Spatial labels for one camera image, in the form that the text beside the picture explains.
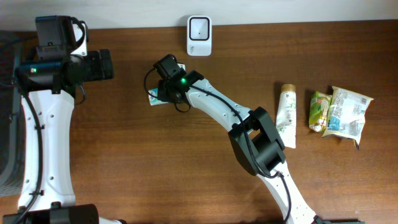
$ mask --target white wall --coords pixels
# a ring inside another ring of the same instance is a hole
[[[0,29],[35,30],[36,16],[67,15],[92,28],[398,19],[398,0],[0,0]]]

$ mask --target white plastic casing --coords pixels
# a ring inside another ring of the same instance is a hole
[[[290,212],[290,217],[287,220],[287,224],[311,224],[314,221],[316,214],[307,205],[307,203],[305,203],[300,191],[294,184],[292,176],[287,168],[287,162],[285,161],[284,163],[278,163],[275,168],[271,170],[271,175],[274,175],[277,171],[284,175],[287,188],[290,192],[290,198],[292,199],[292,210]],[[282,180],[279,177],[269,179],[261,175],[257,176],[266,184],[285,218],[289,204],[287,200],[286,189]]]
[[[239,112],[243,120],[249,116],[250,108],[245,108],[224,96],[222,93],[213,88],[207,79],[204,78],[202,80],[198,80],[193,84],[193,86],[220,96],[231,106],[233,106],[236,111]],[[214,120],[220,123],[220,125],[222,125],[226,131],[230,131],[233,124],[241,123],[239,118],[235,116],[231,109],[219,99],[208,96],[206,93],[194,88],[190,88],[185,95],[187,96],[189,103],[194,108],[198,108],[199,110],[202,110],[206,114],[210,115]]]
[[[29,98],[38,114],[43,137],[43,179],[39,195],[30,211],[49,209],[52,202],[63,207],[75,205],[75,194],[69,170],[69,126],[74,99],[65,91],[52,94],[51,90],[33,91]],[[26,123],[25,176],[18,207],[27,206],[29,195],[36,188],[38,170],[37,131],[32,112],[26,100],[22,99]]]
[[[106,218],[99,218],[99,224],[122,224],[121,221],[118,220],[107,220]]]
[[[80,37],[83,35],[81,29],[77,26],[77,24],[72,24],[73,25],[73,31],[75,33],[75,38],[76,41],[80,39]],[[78,47],[76,50],[74,50],[72,53],[72,55],[80,55],[82,57],[87,56],[87,26],[86,24],[83,23],[83,27],[85,28],[85,39],[83,41],[83,43],[81,43],[80,47]]]
[[[191,56],[211,54],[211,19],[208,16],[190,16],[187,20],[187,52]]]

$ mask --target cable clip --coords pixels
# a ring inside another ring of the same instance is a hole
[[[40,192],[34,191],[34,192],[30,193],[29,195],[40,195],[40,196],[43,196],[44,195],[44,190],[41,190]]]
[[[40,129],[43,130],[44,127],[45,127],[45,125],[43,124],[43,125],[40,127]]]

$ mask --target plastic wrapper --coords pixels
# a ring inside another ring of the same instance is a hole
[[[320,132],[326,129],[326,119],[330,105],[331,95],[315,92],[311,97],[310,106],[310,129]]]
[[[329,135],[352,139],[357,149],[365,125],[365,111],[373,98],[333,86],[327,126],[323,138]]]

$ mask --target tube cap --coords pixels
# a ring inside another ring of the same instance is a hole
[[[293,91],[296,92],[296,86],[293,84],[285,84],[282,85],[282,91],[281,92],[285,92],[285,91]]]

